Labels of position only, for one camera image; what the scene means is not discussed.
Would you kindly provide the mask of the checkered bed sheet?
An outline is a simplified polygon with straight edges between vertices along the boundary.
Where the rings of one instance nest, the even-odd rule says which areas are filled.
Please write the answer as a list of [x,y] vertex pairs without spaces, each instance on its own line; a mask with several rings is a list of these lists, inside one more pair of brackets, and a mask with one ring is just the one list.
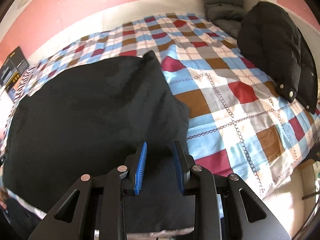
[[[86,35],[30,67],[22,77],[1,153],[20,101],[65,70],[153,51],[175,98],[189,108],[186,143],[196,163],[226,176],[238,174],[262,198],[291,175],[319,138],[319,111],[288,102],[276,83],[241,55],[235,39],[194,14],[166,14]],[[28,210],[28,204],[1,187]]]

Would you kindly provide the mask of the black puffer jacket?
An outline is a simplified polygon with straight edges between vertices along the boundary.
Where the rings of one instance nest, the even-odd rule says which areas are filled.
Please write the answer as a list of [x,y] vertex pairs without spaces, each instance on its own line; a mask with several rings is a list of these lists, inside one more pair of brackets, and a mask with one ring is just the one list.
[[288,102],[298,100],[315,113],[318,79],[315,61],[304,37],[281,7],[258,2],[244,17],[237,44],[241,54],[276,83]]

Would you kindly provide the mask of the black printed cardboard box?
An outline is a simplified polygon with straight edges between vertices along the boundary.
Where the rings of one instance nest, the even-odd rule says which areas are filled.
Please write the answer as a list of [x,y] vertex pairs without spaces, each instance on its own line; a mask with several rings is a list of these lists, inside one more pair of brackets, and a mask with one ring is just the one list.
[[29,68],[29,63],[21,48],[15,48],[1,66],[1,86],[7,93],[13,89],[27,68]]

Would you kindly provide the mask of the large black jacket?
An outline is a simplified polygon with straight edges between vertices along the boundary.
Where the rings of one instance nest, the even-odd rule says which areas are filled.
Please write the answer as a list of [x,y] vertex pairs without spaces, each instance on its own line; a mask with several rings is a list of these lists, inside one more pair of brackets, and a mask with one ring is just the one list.
[[188,124],[153,51],[77,66],[18,104],[3,184],[48,212],[81,175],[107,174],[146,142],[142,190],[125,198],[127,231],[191,228],[194,198],[180,193],[172,158],[174,142],[187,145]]

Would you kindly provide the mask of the grey quilted puffer garment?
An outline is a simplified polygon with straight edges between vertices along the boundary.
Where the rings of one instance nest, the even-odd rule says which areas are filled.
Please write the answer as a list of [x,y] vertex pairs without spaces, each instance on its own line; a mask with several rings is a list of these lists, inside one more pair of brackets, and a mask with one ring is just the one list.
[[237,38],[246,15],[244,0],[203,0],[206,20]]

